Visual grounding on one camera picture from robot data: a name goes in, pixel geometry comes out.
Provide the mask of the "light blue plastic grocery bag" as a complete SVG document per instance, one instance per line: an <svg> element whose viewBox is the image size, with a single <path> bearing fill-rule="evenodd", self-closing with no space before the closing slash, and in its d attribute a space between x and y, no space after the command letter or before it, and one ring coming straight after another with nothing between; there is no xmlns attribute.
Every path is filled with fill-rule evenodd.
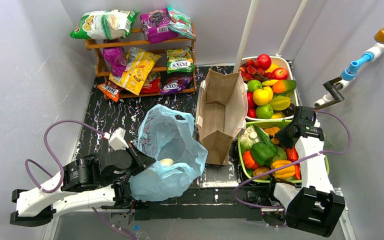
<svg viewBox="0 0 384 240"><path fill-rule="evenodd" d="M204 171L208 151L194 138L195 119L190 113L157 104L138 129L136 147L156 159L129 180L131 194L139 201L159 202L180 197ZM172 166L159 161L173 159Z"/></svg>

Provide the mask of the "red cherry bunch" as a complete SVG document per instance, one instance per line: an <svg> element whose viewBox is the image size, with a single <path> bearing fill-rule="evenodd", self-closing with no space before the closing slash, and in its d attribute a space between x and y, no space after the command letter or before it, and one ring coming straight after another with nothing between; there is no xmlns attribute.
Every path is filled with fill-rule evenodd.
<svg viewBox="0 0 384 240"><path fill-rule="evenodd" d="M244 64L239 67L239 73L244 82L257 80L260 82L272 80L274 75L271 72L266 72L267 61L247 59Z"/></svg>

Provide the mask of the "white radish with leaves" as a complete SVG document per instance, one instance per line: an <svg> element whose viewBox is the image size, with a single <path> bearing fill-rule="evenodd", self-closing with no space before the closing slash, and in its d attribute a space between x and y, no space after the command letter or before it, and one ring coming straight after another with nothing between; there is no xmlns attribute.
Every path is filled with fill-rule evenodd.
<svg viewBox="0 0 384 240"><path fill-rule="evenodd" d="M162 166L171 167L174 164L174 160L171 158L164 158L159 161Z"/></svg>

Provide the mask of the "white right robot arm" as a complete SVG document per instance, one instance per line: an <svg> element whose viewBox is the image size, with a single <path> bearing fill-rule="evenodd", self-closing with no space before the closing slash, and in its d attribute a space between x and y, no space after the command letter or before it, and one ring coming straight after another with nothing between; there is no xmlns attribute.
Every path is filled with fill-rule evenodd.
<svg viewBox="0 0 384 240"><path fill-rule="evenodd" d="M312 107L297 106L292 121L276 135L283 147L295 147L301 187L276 183L274 197L285 207L289 228L330 237L344 209L345 199L334 192L325 163L324 134Z"/></svg>

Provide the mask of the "orange food piece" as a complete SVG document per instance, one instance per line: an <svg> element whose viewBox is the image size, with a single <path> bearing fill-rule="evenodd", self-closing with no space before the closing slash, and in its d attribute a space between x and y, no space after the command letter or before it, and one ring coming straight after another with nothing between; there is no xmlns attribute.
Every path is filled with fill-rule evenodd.
<svg viewBox="0 0 384 240"><path fill-rule="evenodd" d="M278 133L281 129L277 126L265 128L263 131L268 134L270 138L273 138L276 133Z"/></svg>

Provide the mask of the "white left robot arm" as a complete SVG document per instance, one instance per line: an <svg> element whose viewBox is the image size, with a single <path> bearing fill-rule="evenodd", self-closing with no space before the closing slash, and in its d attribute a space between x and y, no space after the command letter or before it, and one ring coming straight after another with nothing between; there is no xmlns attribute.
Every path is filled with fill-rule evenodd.
<svg viewBox="0 0 384 240"><path fill-rule="evenodd" d="M131 144L126 149L75 159L63 167L62 173L43 184L53 188L62 175L63 182L55 192L45 193L39 188L15 189L11 201L16 204L16 210L10 214L9 222L16 226L38 227L77 210L126 209L133 202L129 179L155 162L155 158Z"/></svg>

